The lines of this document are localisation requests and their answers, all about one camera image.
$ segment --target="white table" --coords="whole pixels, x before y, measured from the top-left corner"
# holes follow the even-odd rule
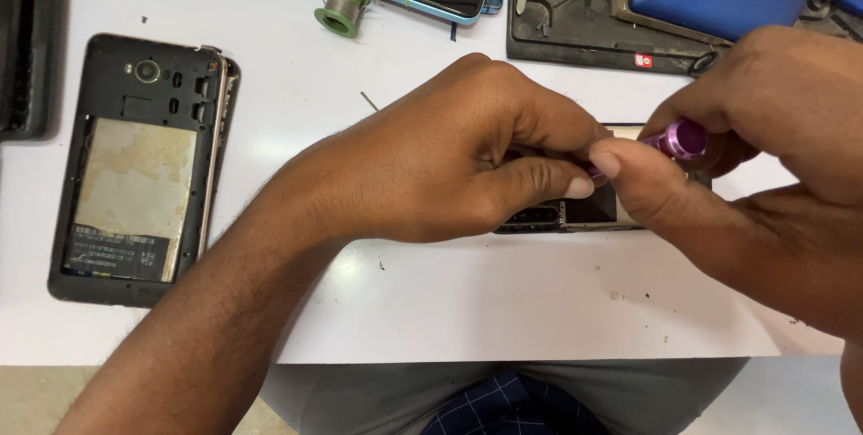
[[[101,363],[146,314],[59,302],[46,280],[85,43],[117,32],[213,44],[242,67],[213,237],[282,163],[470,52],[506,57],[506,14],[449,23],[377,3],[356,40],[321,0],[71,0],[59,132],[0,146],[0,364]],[[603,121],[645,120],[687,79],[515,63]],[[793,181],[771,158],[716,182],[725,198]],[[700,274],[644,231],[351,244],[298,316],[281,363],[835,354],[842,342]]]

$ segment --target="plaid shirt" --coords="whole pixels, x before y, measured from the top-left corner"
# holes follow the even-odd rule
[[[508,370],[471,386],[421,435],[609,435],[566,391]]]

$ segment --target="solder wire spool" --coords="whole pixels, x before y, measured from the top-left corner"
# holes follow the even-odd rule
[[[315,9],[315,19],[321,26],[348,38],[356,37],[356,19],[369,0],[326,0],[323,9]]]

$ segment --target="barcode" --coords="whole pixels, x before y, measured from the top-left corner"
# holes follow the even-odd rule
[[[108,231],[100,231],[95,228],[88,228],[86,226],[75,226],[75,232],[81,233],[81,235],[91,235],[91,236],[102,236],[104,238],[112,238],[115,240],[126,241],[126,242],[136,242],[136,243],[144,243],[144,244],[154,244],[155,240],[153,238],[147,238],[145,236],[138,235],[115,235],[114,233]]]

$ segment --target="floor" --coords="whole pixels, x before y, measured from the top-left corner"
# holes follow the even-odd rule
[[[0,367],[0,433],[48,435],[96,368]],[[753,359],[685,435],[859,435],[839,358]],[[258,399],[235,435],[296,435]]]

